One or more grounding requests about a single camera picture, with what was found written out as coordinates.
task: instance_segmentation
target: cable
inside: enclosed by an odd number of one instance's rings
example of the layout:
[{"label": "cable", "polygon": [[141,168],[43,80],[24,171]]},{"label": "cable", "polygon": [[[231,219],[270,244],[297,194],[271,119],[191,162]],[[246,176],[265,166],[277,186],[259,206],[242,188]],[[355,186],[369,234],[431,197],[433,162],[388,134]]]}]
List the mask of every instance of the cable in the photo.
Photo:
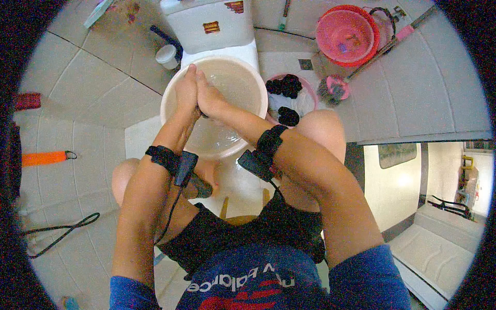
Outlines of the cable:
[{"label": "cable", "polygon": [[183,187],[179,188],[179,192],[178,192],[178,195],[176,196],[176,200],[174,200],[174,203],[172,204],[172,207],[171,207],[171,212],[169,212],[169,219],[167,220],[167,224],[165,225],[164,231],[160,235],[159,239],[154,242],[154,244],[153,244],[154,246],[156,246],[162,240],[162,238],[165,236],[165,233],[167,232],[167,229],[169,228],[169,224],[171,223],[172,212],[174,211],[174,208],[176,207],[176,204],[178,203],[179,197],[181,196],[181,192],[183,192]]},{"label": "cable", "polygon": [[391,22],[391,26],[393,27],[393,35],[391,36],[391,40],[393,40],[396,37],[396,22],[394,21],[393,15],[391,15],[391,13],[387,8],[383,8],[383,7],[374,7],[369,14],[373,15],[376,11],[383,12],[389,18],[389,21]]},{"label": "cable", "polygon": [[271,184],[272,184],[272,186],[274,186],[274,188],[276,189],[276,192],[278,192],[278,193],[279,193],[279,195],[281,195],[281,197],[284,199],[284,196],[282,195],[282,192],[281,192],[281,190],[279,189],[279,187],[278,187],[278,186],[276,186],[276,184],[275,184],[272,180],[270,180],[270,181],[269,181],[269,183],[271,183]]},{"label": "cable", "polygon": [[[91,221],[87,222],[87,220],[89,220],[90,218],[96,216],[94,219],[92,219]],[[32,229],[32,230],[28,230],[28,231],[25,231],[25,232],[22,232],[21,233],[21,236],[25,236],[25,235],[30,235],[30,234],[34,234],[34,233],[39,233],[39,232],[45,232],[45,231],[49,231],[49,230],[56,230],[56,229],[62,229],[62,228],[69,228],[68,231],[66,231],[62,236],[60,236],[57,240],[55,240],[54,242],[52,242],[48,247],[44,248],[41,252],[39,252],[38,254],[36,255],[28,255],[28,257],[30,259],[35,259],[37,257],[40,257],[41,255],[43,255],[46,251],[50,250],[54,245],[56,245],[60,240],[62,240],[65,236],[67,236],[71,231],[73,231],[74,229],[76,228],[79,228],[79,227],[83,227],[83,226],[86,226],[86,225],[89,225],[93,222],[95,222],[96,220],[98,220],[98,218],[100,217],[100,213],[98,212],[95,212],[91,215],[88,215],[87,217],[85,217],[84,219],[82,219],[81,221],[79,221],[77,224],[75,225],[62,225],[62,226],[54,226],[54,227],[46,227],[46,228],[38,228],[38,229]]]},{"label": "cable", "polygon": [[282,33],[286,33],[286,34],[291,34],[291,35],[294,35],[294,36],[302,37],[302,38],[305,38],[305,39],[315,40],[315,38],[303,36],[301,34],[287,32],[287,31],[283,31],[283,30],[279,30],[279,29],[270,29],[270,28],[255,27],[255,26],[254,26],[254,28],[255,29],[262,29],[262,30],[270,30],[270,31],[282,32]]}]

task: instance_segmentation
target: toilet tank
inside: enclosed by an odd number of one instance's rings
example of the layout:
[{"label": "toilet tank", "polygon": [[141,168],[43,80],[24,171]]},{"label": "toilet tank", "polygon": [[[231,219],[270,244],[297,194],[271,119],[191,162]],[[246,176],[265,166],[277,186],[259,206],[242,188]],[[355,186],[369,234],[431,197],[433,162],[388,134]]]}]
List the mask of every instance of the toilet tank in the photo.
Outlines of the toilet tank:
[{"label": "toilet tank", "polygon": [[160,8],[188,54],[243,46],[254,39],[250,0],[162,0]]}]

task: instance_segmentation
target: knee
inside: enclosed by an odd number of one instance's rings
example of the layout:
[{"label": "knee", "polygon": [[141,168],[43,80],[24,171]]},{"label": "knee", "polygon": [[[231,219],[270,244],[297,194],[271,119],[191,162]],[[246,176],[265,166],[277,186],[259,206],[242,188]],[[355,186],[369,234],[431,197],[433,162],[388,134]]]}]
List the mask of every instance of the knee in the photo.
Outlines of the knee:
[{"label": "knee", "polygon": [[307,113],[301,119],[297,129],[305,136],[316,140],[329,138],[329,135],[334,137],[344,136],[344,129],[339,115],[330,110],[317,110]]},{"label": "knee", "polygon": [[112,193],[119,206],[122,205],[125,188],[134,172],[136,172],[138,164],[139,159],[129,158],[121,162],[112,172]]}]

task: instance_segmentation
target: hand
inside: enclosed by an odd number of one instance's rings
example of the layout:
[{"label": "hand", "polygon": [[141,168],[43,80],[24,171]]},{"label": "hand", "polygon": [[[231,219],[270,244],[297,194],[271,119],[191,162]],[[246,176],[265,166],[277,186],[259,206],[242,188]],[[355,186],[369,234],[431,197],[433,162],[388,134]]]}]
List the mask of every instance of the hand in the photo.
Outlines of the hand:
[{"label": "hand", "polygon": [[205,73],[201,70],[196,73],[196,85],[198,88],[198,106],[208,117],[216,118],[220,112],[230,106],[220,91],[208,84]]},{"label": "hand", "polygon": [[191,115],[194,120],[197,120],[200,117],[200,113],[196,98],[196,66],[193,63],[189,65],[186,74],[176,83],[174,89],[178,102],[177,111]]}]

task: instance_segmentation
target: blue t-shirt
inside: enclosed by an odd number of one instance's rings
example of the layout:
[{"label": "blue t-shirt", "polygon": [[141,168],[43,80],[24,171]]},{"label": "blue t-shirt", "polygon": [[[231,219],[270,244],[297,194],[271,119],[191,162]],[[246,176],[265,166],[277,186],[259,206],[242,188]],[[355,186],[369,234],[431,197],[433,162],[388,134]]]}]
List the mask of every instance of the blue t-shirt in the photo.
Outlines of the blue t-shirt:
[{"label": "blue t-shirt", "polygon": [[[224,251],[197,271],[177,309],[410,309],[388,245],[350,257],[329,271],[328,293],[304,252],[250,245]],[[154,292],[112,277],[110,309],[160,309]]]}]

